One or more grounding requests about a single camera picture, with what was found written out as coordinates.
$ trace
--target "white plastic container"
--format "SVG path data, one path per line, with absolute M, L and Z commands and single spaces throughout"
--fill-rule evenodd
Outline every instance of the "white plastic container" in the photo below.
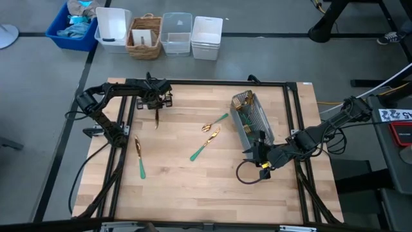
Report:
M 191 44 L 195 59 L 218 59 L 222 28 L 223 19 L 202 16 L 194 19 Z
M 219 48 L 213 48 L 210 46 L 196 46 L 192 44 L 193 57 L 195 59 L 205 59 L 209 61 L 215 61 L 218 59 Z
M 127 53 L 126 33 L 132 20 L 129 10 L 97 7 L 95 39 L 109 53 Z
M 194 19 L 192 43 L 219 45 L 223 19 L 197 16 Z

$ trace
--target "white sticker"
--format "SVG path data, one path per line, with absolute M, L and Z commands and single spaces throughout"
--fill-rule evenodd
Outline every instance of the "white sticker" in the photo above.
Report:
M 382 122 L 412 120 L 412 110 L 379 109 Z

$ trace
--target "desk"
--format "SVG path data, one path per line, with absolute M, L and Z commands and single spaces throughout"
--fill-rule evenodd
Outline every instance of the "desk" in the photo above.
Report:
M 398 109 L 412 110 L 412 99 L 403 99 L 398 102 Z M 377 97 L 369 97 L 368 104 L 373 108 L 372 121 L 380 122 L 379 109 L 385 109 Z M 384 155 L 393 187 L 402 194 L 412 195 L 412 165 L 405 163 L 399 156 L 401 150 L 393 142 L 392 134 L 387 124 L 374 125 L 382 153 Z
M 123 82 L 124 79 L 109 81 Z M 298 83 L 297 86 L 305 126 L 319 124 L 312 84 Z M 244 185 L 235 177 L 236 166 L 245 155 L 241 153 L 243 149 L 232 119 L 221 121 L 208 133 L 201 132 L 201 127 L 206 122 L 212 122 L 229 112 L 233 95 L 252 90 L 259 96 L 274 132 L 275 143 L 284 143 L 290 132 L 282 88 L 175 84 L 172 88 L 173 107 L 160 110 L 157 130 L 155 111 L 135 110 L 115 218 L 169 222 L 302 224 L 292 161 L 273 171 L 270 180 L 251 186 Z M 116 120 L 119 105 L 120 98 L 114 98 L 104 108 L 104 113 L 112 121 Z M 292 112 L 297 124 L 293 107 Z M 191 162 L 189 157 L 217 126 L 221 126 L 220 134 Z M 134 135 L 138 135 L 142 144 L 142 160 L 146 172 L 144 180 L 140 179 Z M 105 143 L 104 137 L 94 137 L 89 155 Z M 109 148 L 106 147 L 86 165 L 73 215 L 82 213 L 100 191 L 108 154 Z M 319 196 L 334 216 L 343 222 L 329 157 L 322 154 L 313 158 L 312 167 Z M 245 165 L 240 171 L 241 178 L 246 181 L 257 179 L 258 175 L 258 169 L 252 164 Z M 313 220 L 308 194 L 306 201 Z M 104 215 L 108 213 L 108 204 L 106 202 Z
M 381 122 L 379 109 L 385 109 L 377 97 L 368 97 L 368 104 L 373 108 L 372 121 Z M 412 110 L 412 99 L 398 102 L 398 109 Z M 339 193 L 363 191 L 367 189 L 395 188 L 399 193 L 412 195 L 412 165 L 405 163 L 399 156 L 398 147 L 387 124 L 374 125 L 387 169 L 338 180 Z

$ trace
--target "shoe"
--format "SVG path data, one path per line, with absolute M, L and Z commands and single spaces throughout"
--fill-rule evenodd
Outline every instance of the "shoe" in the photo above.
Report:
M 386 33 L 381 38 L 378 38 L 377 42 L 380 45 L 387 45 L 389 43 L 399 43 L 404 37 L 405 35 L 400 34 L 398 32 L 390 32 L 390 33 Z

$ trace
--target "wooden table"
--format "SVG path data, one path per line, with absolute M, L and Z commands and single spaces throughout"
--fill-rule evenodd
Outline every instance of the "wooden table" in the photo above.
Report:
M 109 79 L 124 82 L 124 79 Z M 310 83 L 297 83 L 305 126 L 320 123 L 314 89 Z M 256 224 L 302 224 L 299 194 L 293 161 L 271 173 L 270 180 L 244 185 L 235 169 L 245 157 L 231 117 L 201 132 L 229 112 L 233 95 L 252 90 L 259 97 L 275 144 L 289 136 L 285 100 L 280 87 L 173 85 L 173 107 L 160 110 L 160 123 L 155 130 L 155 111 L 135 110 L 131 138 L 118 198 L 116 219 L 176 222 L 230 222 Z M 294 124 L 297 125 L 292 93 Z M 104 113 L 116 120 L 121 98 L 113 98 Z M 130 97 L 126 104 L 127 119 Z M 199 157 L 189 157 L 221 126 L 220 134 Z M 142 144 L 146 179 L 139 173 L 133 137 Z M 91 141 L 89 155 L 106 143 L 103 136 Z M 80 183 L 73 215 L 82 213 L 100 191 L 109 155 L 109 146 L 86 165 Z M 343 222 L 329 157 L 312 158 L 317 192 L 333 215 Z M 253 164 L 242 166 L 240 177 L 256 180 L 259 169 Z M 104 215 L 108 214 L 111 193 Z M 314 221 L 312 203 L 306 193 L 309 215 Z

